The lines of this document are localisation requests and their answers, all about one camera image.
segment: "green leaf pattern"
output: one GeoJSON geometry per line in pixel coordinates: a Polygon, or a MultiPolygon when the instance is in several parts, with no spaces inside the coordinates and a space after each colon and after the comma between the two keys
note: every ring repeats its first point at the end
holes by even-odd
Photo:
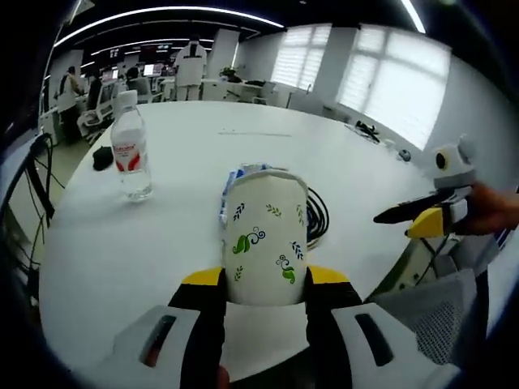
{"type": "Polygon", "coordinates": [[[252,233],[248,233],[247,235],[241,235],[238,238],[238,243],[233,247],[233,253],[246,253],[251,249],[251,243],[253,245],[257,244],[260,239],[265,237],[265,231],[260,231],[258,227],[254,227],[252,233]]]}
{"type": "Polygon", "coordinates": [[[276,260],[276,265],[281,266],[283,278],[286,278],[290,281],[291,284],[295,283],[295,273],[294,268],[289,266],[290,261],[282,254],[279,256],[279,259],[276,260]]]}
{"type": "Polygon", "coordinates": [[[291,242],[292,250],[294,251],[295,255],[298,257],[298,259],[302,260],[302,250],[301,246],[297,242],[291,242]]]}
{"type": "Polygon", "coordinates": [[[243,271],[243,266],[236,267],[236,272],[234,273],[235,281],[240,281],[240,278],[242,278],[242,271],[243,271]]]}
{"type": "Polygon", "coordinates": [[[281,211],[278,207],[274,207],[271,204],[267,204],[267,212],[272,213],[274,216],[281,217],[281,211]]]}
{"type": "Polygon", "coordinates": [[[233,220],[236,221],[240,218],[240,215],[242,215],[243,210],[245,209],[245,204],[241,203],[236,207],[236,212],[234,213],[233,220]]]}
{"type": "Polygon", "coordinates": [[[296,205],[295,209],[298,212],[299,223],[304,227],[305,226],[305,216],[302,211],[302,205],[299,205],[299,204],[296,205]]]}

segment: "computer monitor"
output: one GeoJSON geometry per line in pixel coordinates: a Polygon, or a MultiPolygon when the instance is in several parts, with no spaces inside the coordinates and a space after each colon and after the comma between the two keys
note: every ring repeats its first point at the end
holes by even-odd
{"type": "Polygon", "coordinates": [[[144,65],[144,75],[153,75],[153,67],[155,65],[144,65]]]}
{"type": "Polygon", "coordinates": [[[164,64],[154,63],[151,65],[144,66],[144,75],[161,75],[164,64]]]}
{"type": "Polygon", "coordinates": [[[101,98],[99,104],[103,105],[112,100],[112,91],[114,90],[114,83],[103,84],[101,87],[101,98]]]}

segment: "white wall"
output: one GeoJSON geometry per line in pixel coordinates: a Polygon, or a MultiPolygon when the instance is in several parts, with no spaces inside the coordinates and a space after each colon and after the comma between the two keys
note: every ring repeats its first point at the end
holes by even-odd
{"type": "Polygon", "coordinates": [[[314,93],[324,103],[332,104],[337,98],[357,31],[357,28],[332,28],[330,32],[314,85],[314,93]]]}
{"type": "Polygon", "coordinates": [[[470,65],[453,57],[444,102],[424,152],[467,134],[482,180],[497,189],[519,183],[517,107],[470,65]]]}
{"type": "Polygon", "coordinates": [[[224,67],[232,65],[239,36],[240,33],[238,31],[218,30],[208,58],[208,69],[205,78],[217,79],[220,77],[220,71],[224,67]]]}
{"type": "Polygon", "coordinates": [[[236,67],[243,79],[270,81],[283,33],[250,39],[240,44],[236,67]]]}
{"type": "Polygon", "coordinates": [[[71,50],[63,54],[61,57],[54,59],[50,63],[50,80],[49,80],[49,107],[52,108],[57,105],[54,99],[54,93],[59,88],[59,83],[62,77],[66,74],[66,70],[73,66],[75,73],[79,78],[81,74],[81,62],[83,61],[83,50],[71,50]]]}

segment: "window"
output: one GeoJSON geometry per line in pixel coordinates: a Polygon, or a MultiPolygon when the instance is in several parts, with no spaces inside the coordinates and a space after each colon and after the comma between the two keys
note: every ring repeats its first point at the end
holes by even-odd
{"type": "Polygon", "coordinates": [[[338,100],[423,150],[434,128],[450,50],[423,36],[362,26],[338,100]]]}
{"type": "Polygon", "coordinates": [[[328,24],[290,28],[277,52],[271,80],[313,90],[331,29],[328,24]]]}

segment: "round table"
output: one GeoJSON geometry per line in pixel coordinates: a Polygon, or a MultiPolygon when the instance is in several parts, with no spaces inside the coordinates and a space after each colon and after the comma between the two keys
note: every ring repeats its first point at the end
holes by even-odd
{"type": "MultiPolygon", "coordinates": [[[[115,167],[92,168],[107,130],[69,181],[46,238],[41,321],[70,368],[108,355],[114,336],[183,278],[219,266],[218,211],[229,171],[266,162],[302,177],[325,201],[330,228],[309,263],[345,273],[365,298],[408,244],[407,224],[373,216],[432,190],[413,166],[340,122],[262,105],[190,101],[139,105],[153,194],[128,203],[115,167]]],[[[228,305],[221,363],[231,380],[281,363],[306,346],[304,305],[228,305]]]]}

